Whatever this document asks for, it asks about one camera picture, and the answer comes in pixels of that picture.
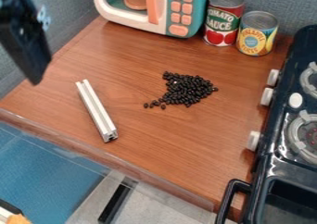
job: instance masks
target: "gray wall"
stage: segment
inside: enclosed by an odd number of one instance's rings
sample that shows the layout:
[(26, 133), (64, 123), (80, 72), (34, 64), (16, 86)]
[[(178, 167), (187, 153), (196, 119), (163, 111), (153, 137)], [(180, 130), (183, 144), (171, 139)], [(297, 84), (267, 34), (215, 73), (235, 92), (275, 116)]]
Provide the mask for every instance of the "gray wall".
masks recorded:
[(262, 10), (274, 14), (281, 33), (293, 35), (300, 28), (317, 24), (317, 0), (246, 0), (247, 11)]
[[(55, 53), (96, 16), (93, 0), (33, 0), (38, 8), (46, 6), (52, 18), (46, 33), (52, 53)], [(15, 63), (0, 44), (0, 98), (23, 80)]]

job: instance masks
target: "stove burner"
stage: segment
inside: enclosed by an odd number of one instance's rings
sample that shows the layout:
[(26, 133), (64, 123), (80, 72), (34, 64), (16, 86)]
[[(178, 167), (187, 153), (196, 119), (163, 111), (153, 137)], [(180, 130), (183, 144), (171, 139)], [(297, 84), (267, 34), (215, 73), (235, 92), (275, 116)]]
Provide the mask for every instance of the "stove burner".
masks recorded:
[(291, 149), (306, 161), (317, 165), (317, 114), (299, 112), (288, 128)]
[(310, 62), (308, 68), (300, 75), (299, 81), (305, 93), (317, 99), (316, 77), (317, 65), (316, 62)]
[(298, 130), (298, 137), (307, 146), (317, 150), (317, 123), (302, 125)]

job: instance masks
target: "black stove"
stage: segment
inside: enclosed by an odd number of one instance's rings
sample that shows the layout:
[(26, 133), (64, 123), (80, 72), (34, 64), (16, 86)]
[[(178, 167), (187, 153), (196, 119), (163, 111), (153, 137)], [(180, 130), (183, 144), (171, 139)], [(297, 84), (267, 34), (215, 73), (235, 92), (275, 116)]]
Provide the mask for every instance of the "black stove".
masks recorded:
[(247, 194), (239, 223), (317, 223), (317, 25), (298, 31), (268, 85), (266, 125), (248, 144), (256, 152), (252, 182), (229, 182), (217, 224), (238, 192)]

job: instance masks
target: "black beans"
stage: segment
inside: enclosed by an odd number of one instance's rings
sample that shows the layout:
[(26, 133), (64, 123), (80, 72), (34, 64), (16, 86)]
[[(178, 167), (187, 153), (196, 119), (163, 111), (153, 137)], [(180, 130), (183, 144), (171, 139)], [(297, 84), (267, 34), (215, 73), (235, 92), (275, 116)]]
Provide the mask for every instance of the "black beans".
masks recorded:
[(189, 76), (165, 71), (162, 76), (166, 80), (167, 92), (158, 100), (153, 100), (150, 105), (144, 104), (144, 108), (160, 106), (166, 109), (166, 105), (185, 105), (190, 107), (199, 103), (219, 89), (213, 86), (209, 80), (204, 80), (199, 75)]

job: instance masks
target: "tin can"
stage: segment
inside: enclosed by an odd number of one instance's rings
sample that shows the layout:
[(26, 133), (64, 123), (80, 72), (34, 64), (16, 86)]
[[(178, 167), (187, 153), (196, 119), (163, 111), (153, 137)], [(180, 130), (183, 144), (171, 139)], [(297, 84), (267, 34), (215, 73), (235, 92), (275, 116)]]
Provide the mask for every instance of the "tin can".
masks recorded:
[(271, 13), (246, 13), (239, 28), (236, 47), (249, 56), (264, 56), (272, 51), (278, 30), (278, 20)]
[(245, 0), (209, 0), (204, 39), (208, 44), (235, 43)]

